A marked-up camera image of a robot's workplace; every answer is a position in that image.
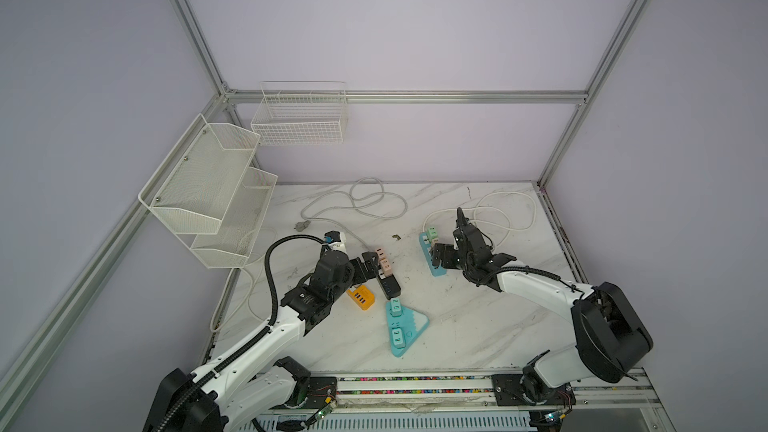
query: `teal triangular power strip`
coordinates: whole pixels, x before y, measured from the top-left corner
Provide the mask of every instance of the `teal triangular power strip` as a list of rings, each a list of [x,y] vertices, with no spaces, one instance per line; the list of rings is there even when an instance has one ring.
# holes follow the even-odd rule
[[[389,347],[395,357],[402,357],[406,350],[416,343],[418,336],[427,329],[429,318],[421,312],[399,305],[402,310],[399,317],[392,315],[392,303],[399,304],[398,299],[386,303],[386,318],[389,325]]]

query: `marble tabletop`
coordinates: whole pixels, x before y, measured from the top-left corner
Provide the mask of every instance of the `marble tabletop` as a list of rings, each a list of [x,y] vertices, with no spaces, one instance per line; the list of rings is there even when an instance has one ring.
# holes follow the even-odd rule
[[[314,198],[331,190],[348,191],[349,188],[350,185],[277,186],[256,240],[254,257],[262,255],[276,236],[295,234],[296,223],[302,222],[300,210]],[[290,355],[315,372],[488,370],[522,367],[544,350],[555,350],[574,341],[569,324],[525,298],[487,287],[477,288],[459,271],[433,277],[418,244],[422,222],[430,212],[472,207],[490,192],[525,192],[533,197],[538,208],[535,224],[527,231],[512,232],[506,243],[496,247],[495,251],[512,254],[525,264],[554,272],[565,280],[574,280],[531,183],[409,183],[385,184],[385,188],[407,199],[407,214],[394,220],[381,220],[354,211],[332,210],[326,216],[343,223],[374,248],[384,249],[402,287],[401,303],[429,317],[427,330],[403,357],[392,355],[386,298],[378,282],[371,280],[366,286],[376,296],[376,302],[370,309],[363,311],[351,298],[342,296],[333,305],[330,316],[285,350],[284,355]],[[355,195],[364,196],[375,190],[378,190],[377,185],[360,185]],[[312,215],[328,206],[348,205],[349,200],[337,194],[324,198],[308,213]],[[492,196],[484,201],[484,205],[504,210],[515,228],[527,226],[532,218],[532,204],[525,197]],[[402,210],[402,202],[385,197],[366,210],[384,216],[397,215]],[[505,223],[503,216],[487,209],[478,212],[477,218]],[[455,213],[446,212],[434,216],[428,226],[437,228],[441,242],[449,242],[456,227],[455,220]],[[494,243],[504,236],[504,230],[500,228],[478,226]],[[315,220],[304,233],[322,237],[325,232],[335,229],[338,227],[333,224]],[[364,252],[354,238],[348,237],[346,247],[351,257]],[[301,240],[287,242],[275,249],[270,264],[278,297],[282,298],[304,274],[312,272],[317,254],[317,244]],[[256,262],[247,269],[256,277],[250,306],[255,314],[266,318],[270,310],[270,294],[264,267],[261,262]],[[249,279],[246,274],[241,274],[227,315],[240,303],[248,288]],[[243,306],[222,328],[212,354],[215,356],[227,350],[259,323]]]

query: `white wall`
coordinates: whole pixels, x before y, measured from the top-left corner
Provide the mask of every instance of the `white wall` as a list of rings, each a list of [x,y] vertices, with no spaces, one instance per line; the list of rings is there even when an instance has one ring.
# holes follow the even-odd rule
[[[0,36],[4,374],[213,90],[168,0],[0,0]],[[46,430],[24,426],[43,418],[71,430],[68,400],[82,408],[189,365],[224,281],[192,258],[168,232],[141,232],[15,430]],[[138,417],[148,398],[106,410]]]
[[[767,43],[768,0],[653,0],[549,187],[678,432],[763,427]]]
[[[237,112],[250,124],[255,104]],[[571,104],[350,104],[344,143],[262,146],[280,182],[535,180]]]
[[[191,0],[230,86],[579,90],[630,0]]]

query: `white mesh shelf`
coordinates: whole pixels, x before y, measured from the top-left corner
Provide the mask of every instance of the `white mesh shelf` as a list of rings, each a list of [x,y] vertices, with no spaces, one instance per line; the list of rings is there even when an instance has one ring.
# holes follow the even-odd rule
[[[250,130],[203,121],[202,130],[159,191],[146,196],[150,180],[139,194],[139,200],[174,234],[218,233],[259,142],[259,134]]]
[[[248,167],[216,235],[197,235],[192,253],[208,268],[247,264],[270,203],[277,176]]]
[[[264,98],[250,126],[260,134],[262,145],[343,142],[347,122],[344,82],[262,82],[261,89]]]

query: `aluminum frame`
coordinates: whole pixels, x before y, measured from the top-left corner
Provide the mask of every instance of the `aluminum frame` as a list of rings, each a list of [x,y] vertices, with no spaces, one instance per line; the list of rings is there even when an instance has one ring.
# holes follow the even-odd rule
[[[230,90],[218,70],[210,48],[204,38],[200,24],[192,10],[189,0],[170,0],[174,11],[189,38],[194,52],[199,58],[208,80],[217,93],[203,111],[206,119],[225,111],[232,122],[240,125],[236,114],[237,103],[258,102],[261,91]],[[637,28],[638,21],[648,7],[650,0],[632,0],[619,24],[608,48],[594,72],[586,91],[349,91],[348,101],[352,103],[573,103],[574,113],[554,148],[542,175],[538,180],[538,195],[545,204],[545,211],[552,224],[555,235],[571,264],[574,273],[586,282],[586,277],[573,254],[572,247],[564,234],[562,225],[554,213],[545,187],[559,165],[562,157],[571,145],[579,127],[584,122],[592,103],[606,83],[619,55],[626,47],[631,34]],[[194,138],[199,129],[192,127],[171,150],[163,162],[166,173],[180,158],[189,140]],[[53,360],[58,356],[64,342],[71,335],[84,314],[89,310],[104,284],[109,280],[114,265],[130,244],[149,211],[138,200],[120,220],[115,229],[107,236],[104,243],[82,271],[63,299],[48,316],[43,326],[37,331],[24,351],[0,381],[0,432],[6,430],[18,416],[27,400],[40,384]],[[236,280],[230,280],[226,288],[231,292]],[[654,414],[648,415],[648,424],[658,423],[662,430],[672,430],[672,424],[663,408],[653,408]]]

